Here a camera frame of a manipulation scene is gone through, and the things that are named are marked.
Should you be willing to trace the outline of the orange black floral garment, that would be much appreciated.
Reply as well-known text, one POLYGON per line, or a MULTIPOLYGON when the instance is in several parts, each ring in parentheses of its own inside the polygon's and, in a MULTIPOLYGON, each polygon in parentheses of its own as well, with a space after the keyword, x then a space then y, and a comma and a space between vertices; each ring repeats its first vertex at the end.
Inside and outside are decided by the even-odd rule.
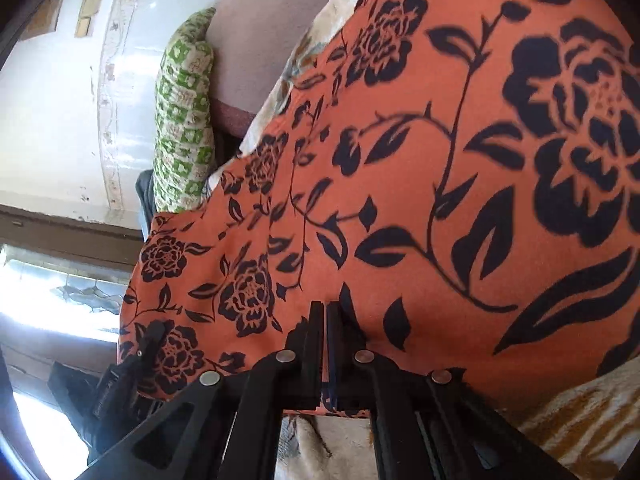
POLYGON ((500 404, 639 355, 639 40, 604 0, 330 0, 198 208, 153 221, 119 354, 166 401, 338 304, 500 404))

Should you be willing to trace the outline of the stained glass window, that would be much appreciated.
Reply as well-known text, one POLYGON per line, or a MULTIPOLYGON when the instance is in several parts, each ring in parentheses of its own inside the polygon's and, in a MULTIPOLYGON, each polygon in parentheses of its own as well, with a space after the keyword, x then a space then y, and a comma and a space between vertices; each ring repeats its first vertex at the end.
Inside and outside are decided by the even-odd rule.
POLYGON ((4 245, 1 313, 18 324, 116 342, 130 274, 4 245))

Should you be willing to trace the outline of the cream leaf-pattern blanket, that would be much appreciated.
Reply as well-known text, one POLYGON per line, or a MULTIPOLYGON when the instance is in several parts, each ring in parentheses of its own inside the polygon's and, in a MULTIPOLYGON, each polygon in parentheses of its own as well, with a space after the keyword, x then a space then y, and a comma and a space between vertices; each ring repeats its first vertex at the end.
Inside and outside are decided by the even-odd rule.
MULTIPOLYGON (((331 23, 337 23, 346 2, 324 5, 331 9, 331 23)), ((510 419, 578 477, 612 478, 639 439, 639 362, 632 360, 510 419)))

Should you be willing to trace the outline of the blue denim cloth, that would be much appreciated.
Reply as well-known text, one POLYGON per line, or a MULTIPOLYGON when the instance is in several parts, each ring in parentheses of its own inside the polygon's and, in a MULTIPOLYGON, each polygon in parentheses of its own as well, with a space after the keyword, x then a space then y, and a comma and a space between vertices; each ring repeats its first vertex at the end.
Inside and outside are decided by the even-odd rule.
POLYGON ((153 170, 148 169, 142 171, 142 173, 138 175, 134 188, 136 189, 140 203, 140 230, 143 238, 147 240, 151 232, 152 220, 156 213, 153 191, 153 170))

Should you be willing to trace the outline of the green white checkered pillow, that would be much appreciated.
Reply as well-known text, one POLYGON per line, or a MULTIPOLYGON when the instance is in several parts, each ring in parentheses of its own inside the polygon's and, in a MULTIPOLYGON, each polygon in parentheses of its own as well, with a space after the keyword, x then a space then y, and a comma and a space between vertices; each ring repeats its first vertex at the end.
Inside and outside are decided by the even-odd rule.
POLYGON ((159 211, 201 205, 215 166, 209 84, 214 49, 206 32, 215 9, 189 16, 174 32, 160 61, 154 90, 153 192, 159 211))

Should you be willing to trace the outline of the pink quilted bolster pillow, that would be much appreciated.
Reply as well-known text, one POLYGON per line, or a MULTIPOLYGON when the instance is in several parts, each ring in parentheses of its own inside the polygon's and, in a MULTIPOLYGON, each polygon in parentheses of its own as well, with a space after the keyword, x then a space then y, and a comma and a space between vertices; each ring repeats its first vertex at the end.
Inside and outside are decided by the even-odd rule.
POLYGON ((241 139, 297 41, 328 0, 218 0, 206 32, 215 59, 214 126, 241 139))

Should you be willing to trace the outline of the dark wooden door frame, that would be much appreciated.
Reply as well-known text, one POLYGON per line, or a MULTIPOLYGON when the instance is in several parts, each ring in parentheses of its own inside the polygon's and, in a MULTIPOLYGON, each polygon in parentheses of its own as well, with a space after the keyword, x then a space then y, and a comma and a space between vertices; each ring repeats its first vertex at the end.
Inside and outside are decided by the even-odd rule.
POLYGON ((131 271, 143 238, 139 231, 47 216, 1 206, 1 243, 52 257, 131 271))

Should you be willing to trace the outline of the wooden wall panel box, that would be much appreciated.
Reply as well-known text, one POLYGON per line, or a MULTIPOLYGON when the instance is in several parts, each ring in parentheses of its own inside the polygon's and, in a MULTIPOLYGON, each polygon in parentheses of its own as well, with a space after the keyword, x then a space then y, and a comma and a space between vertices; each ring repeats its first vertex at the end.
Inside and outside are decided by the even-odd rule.
POLYGON ((25 41, 55 32, 62 4, 63 0, 44 0, 25 26, 20 40, 25 41))

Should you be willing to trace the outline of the beige wall switch plate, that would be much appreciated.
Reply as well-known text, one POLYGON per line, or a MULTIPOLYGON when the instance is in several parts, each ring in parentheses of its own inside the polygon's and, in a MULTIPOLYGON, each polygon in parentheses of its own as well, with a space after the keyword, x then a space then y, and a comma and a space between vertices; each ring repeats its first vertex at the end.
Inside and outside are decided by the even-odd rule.
POLYGON ((86 38, 92 35, 94 18, 98 15, 102 0, 82 0, 76 24, 75 37, 86 38))

